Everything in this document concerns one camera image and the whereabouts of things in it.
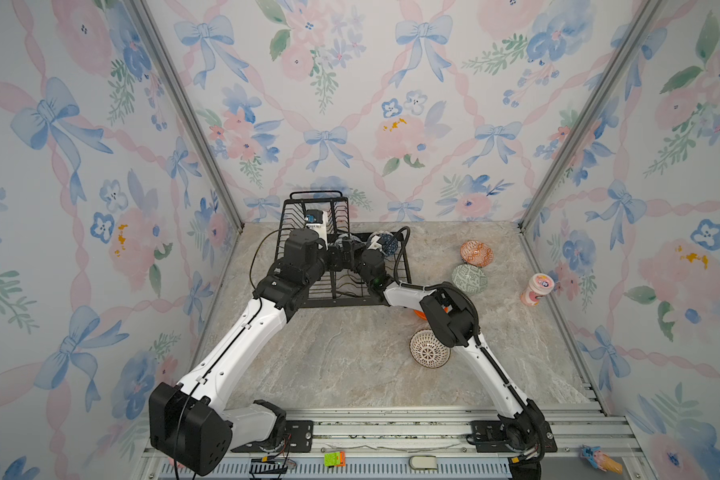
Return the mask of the black wire dish rack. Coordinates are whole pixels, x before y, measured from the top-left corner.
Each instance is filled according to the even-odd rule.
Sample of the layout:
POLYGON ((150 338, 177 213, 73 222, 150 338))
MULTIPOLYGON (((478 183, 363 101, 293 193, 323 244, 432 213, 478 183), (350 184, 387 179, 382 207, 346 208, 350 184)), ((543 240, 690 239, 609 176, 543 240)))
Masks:
POLYGON ((385 280, 412 281, 410 230, 355 232, 339 190, 295 191, 283 202, 274 274, 308 281, 301 308, 383 305, 385 280))

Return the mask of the blue floral bowl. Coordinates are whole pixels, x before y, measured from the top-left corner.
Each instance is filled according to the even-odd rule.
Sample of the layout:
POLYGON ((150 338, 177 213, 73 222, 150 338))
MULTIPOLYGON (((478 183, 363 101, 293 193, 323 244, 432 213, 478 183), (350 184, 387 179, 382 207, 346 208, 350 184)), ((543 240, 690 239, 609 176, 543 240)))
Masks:
POLYGON ((387 258, 394 257, 400 248, 399 240, 390 232, 378 233, 375 236, 374 244, 387 258))

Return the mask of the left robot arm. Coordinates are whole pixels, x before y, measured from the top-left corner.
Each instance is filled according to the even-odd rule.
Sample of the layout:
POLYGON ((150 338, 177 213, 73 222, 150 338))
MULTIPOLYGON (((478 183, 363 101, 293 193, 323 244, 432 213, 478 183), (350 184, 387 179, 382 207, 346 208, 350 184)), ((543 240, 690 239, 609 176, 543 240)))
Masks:
POLYGON ((258 282, 233 327, 177 384, 150 394, 151 445, 194 474, 211 473, 226 453, 258 444, 286 445, 286 413, 264 400, 230 410, 227 402, 266 344, 305 303, 328 269, 327 234, 309 225, 290 231, 282 256, 258 282))

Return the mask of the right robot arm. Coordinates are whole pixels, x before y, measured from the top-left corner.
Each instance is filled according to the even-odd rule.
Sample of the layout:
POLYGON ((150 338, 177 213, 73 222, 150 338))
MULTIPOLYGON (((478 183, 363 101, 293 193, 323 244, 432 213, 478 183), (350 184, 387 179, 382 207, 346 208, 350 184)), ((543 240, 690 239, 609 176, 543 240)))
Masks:
POLYGON ((388 272, 380 247, 369 248, 349 234, 339 236, 335 245, 344 266, 360 276, 369 293, 387 306, 426 316, 435 338, 465 359, 488 393, 507 447, 520 463, 540 462, 546 454, 548 422, 493 354, 469 296, 450 282, 420 286, 400 281, 395 272, 388 272))

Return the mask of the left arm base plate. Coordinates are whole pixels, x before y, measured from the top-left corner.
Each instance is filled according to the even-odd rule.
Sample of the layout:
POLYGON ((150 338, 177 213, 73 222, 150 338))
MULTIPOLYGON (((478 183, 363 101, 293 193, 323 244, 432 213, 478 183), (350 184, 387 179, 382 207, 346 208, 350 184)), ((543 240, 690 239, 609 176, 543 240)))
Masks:
POLYGON ((311 420, 277 421, 270 435, 262 441, 256 441, 233 448, 232 453, 274 454, 309 453, 312 449, 314 422, 311 420))

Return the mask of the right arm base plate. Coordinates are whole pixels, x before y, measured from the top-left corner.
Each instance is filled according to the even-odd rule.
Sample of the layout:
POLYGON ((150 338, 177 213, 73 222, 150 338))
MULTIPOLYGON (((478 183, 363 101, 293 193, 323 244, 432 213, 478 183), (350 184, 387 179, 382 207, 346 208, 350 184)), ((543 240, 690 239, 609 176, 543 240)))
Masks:
MULTIPOLYGON (((474 446, 478 453, 519 454, 519 451, 510 447, 508 436, 500 420, 473 420, 469 426, 470 433, 467 435, 467 443, 474 446)), ((545 435, 545 452, 547 454, 556 453, 558 446, 547 421, 542 424, 542 432, 545 435)))

